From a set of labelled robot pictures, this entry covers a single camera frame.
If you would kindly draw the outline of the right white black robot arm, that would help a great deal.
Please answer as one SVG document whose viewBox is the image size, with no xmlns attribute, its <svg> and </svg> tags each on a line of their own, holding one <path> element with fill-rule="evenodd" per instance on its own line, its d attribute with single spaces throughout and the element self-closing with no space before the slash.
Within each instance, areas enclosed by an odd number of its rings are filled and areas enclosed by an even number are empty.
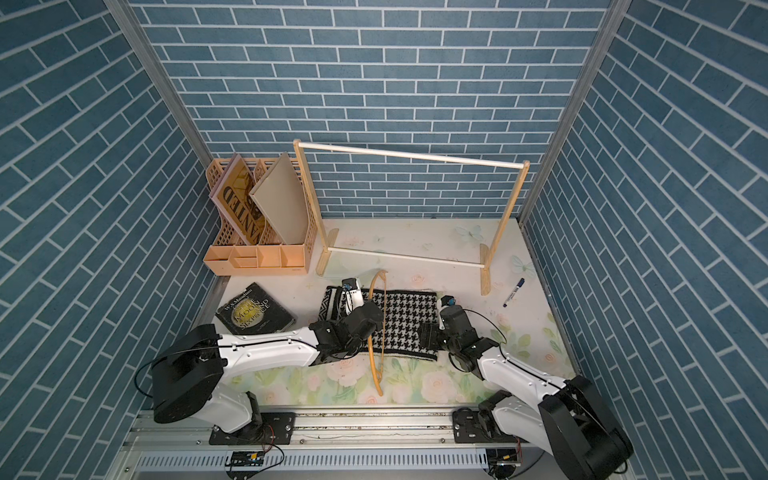
<svg viewBox="0 0 768 480">
<path fill-rule="evenodd" d="M 632 442 L 590 380 L 513 359 L 501 343 L 480 336 L 459 305 L 444 307 L 440 317 L 419 327 L 420 345 L 447 351 L 459 370 L 498 388 L 478 406 L 485 438 L 520 437 L 550 454 L 569 479 L 607 479 L 628 465 Z"/>
</svg>

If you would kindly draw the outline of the black white houndstooth scarf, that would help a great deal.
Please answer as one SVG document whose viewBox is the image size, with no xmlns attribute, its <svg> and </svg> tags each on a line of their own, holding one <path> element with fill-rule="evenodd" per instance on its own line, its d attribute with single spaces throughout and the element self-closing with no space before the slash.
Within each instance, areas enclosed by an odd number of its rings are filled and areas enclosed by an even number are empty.
<svg viewBox="0 0 768 480">
<path fill-rule="evenodd" d="M 423 323 L 437 322 L 436 292 L 414 290 L 374 291 L 373 301 L 385 311 L 385 332 L 373 336 L 376 351 L 427 361 L 436 361 L 436 350 L 419 346 L 418 329 Z"/>
</svg>

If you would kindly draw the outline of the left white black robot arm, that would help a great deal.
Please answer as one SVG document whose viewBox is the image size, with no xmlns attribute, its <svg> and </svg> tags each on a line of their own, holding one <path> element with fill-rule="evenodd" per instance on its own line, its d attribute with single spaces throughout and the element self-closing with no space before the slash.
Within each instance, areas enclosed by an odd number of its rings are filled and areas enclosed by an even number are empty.
<svg viewBox="0 0 768 480">
<path fill-rule="evenodd" d="M 383 323 L 383 311 L 365 300 L 338 321 L 286 332 L 238 336 L 220 334 L 212 324 L 198 326 L 151 362 L 154 421 L 194 417 L 226 433 L 257 432 L 262 423 L 257 400 L 230 388 L 234 377 L 353 357 Z"/>
</svg>

